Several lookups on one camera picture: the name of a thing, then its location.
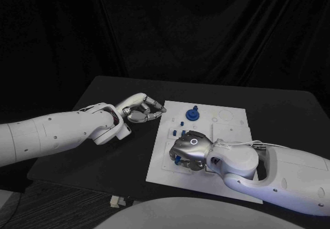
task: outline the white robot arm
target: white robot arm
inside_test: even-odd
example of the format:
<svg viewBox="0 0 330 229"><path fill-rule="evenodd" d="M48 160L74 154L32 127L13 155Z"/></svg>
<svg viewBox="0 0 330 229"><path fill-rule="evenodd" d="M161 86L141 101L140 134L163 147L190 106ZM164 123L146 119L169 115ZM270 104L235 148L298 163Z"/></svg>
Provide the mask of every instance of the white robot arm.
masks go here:
<svg viewBox="0 0 330 229"><path fill-rule="evenodd" d="M297 212L330 216L330 160L320 156L259 141L212 142L189 131L176 140L170 158L195 171L208 165L235 191ZM259 159L267 178L255 181Z"/></svg>
<svg viewBox="0 0 330 229"><path fill-rule="evenodd" d="M160 111L150 114L148 105ZM49 114L22 122L0 125L0 166L76 148L91 138L97 145L114 136L121 140L134 123L156 119L164 107L144 93L128 97L117 106L105 103L79 111Z"/></svg>

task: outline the white board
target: white board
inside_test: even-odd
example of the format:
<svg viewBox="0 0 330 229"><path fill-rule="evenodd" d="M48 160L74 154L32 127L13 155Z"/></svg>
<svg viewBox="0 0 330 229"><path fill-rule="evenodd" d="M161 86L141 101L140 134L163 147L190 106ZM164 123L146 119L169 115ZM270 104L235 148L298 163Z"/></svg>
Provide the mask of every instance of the white board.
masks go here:
<svg viewBox="0 0 330 229"><path fill-rule="evenodd" d="M199 119L190 121L186 112L195 105ZM210 141L218 138L225 141L251 141L245 109L174 101L166 101L164 107L167 112L163 113L160 120L146 181L262 204L262 200L228 188L210 169L192 171L177 166L169 156L169 150L183 130L199 131Z"/></svg>

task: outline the table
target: table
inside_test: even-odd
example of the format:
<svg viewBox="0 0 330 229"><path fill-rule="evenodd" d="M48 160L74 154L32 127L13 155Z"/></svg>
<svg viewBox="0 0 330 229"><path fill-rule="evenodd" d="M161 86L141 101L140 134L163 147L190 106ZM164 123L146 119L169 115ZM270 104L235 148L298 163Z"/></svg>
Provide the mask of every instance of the table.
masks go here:
<svg viewBox="0 0 330 229"><path fill-rule="evenodd" d="M330 159L330 120L311 93L304 91L177 83L120 77L95 77L75 107L115 105L144 92L166 100L244 108L252 139L285 145ZM38 159L29 179L110 193L144 201L164 197L197 197L259 210L306 228L321 228L330 217L314 217L277 205L264 205L146 182L160 119L143 124L127 121L133 133L97 146L87 140L66 152Z"/></svg>

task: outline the gray carpet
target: gray carpet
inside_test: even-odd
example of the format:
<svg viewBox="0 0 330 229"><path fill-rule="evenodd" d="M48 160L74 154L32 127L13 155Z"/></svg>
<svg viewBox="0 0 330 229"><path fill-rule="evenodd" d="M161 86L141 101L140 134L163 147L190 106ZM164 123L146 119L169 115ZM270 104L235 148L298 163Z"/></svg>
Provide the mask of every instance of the gray carpet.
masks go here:
<svg viewBox="0 0 330 229"><path fill-rule="evenodd" d="M0 210L0 228L9 220L20 194L10 196ZM111 195L33 182L22 194L6 229L91 229L125 207L110 207Z"/></svg>

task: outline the blue object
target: blue object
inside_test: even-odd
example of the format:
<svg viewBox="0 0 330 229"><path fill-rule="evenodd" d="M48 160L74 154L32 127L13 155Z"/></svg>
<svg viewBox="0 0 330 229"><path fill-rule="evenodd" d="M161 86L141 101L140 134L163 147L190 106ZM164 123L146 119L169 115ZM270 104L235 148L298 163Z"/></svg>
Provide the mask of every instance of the blue object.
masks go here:
<svg viewBox="0 0 330 229"><path fill-rule="evenodd" d="M176 165L179 162L180 162L180 156L176 156L176 160L174 160Z"/></svg>
<svg viewBox="0 0 330 229"><path fill-rule="evenodd" d="M193 109L187 111L186 117L190 121L196 121L199 119L197 106L195 106Z"/></svg>

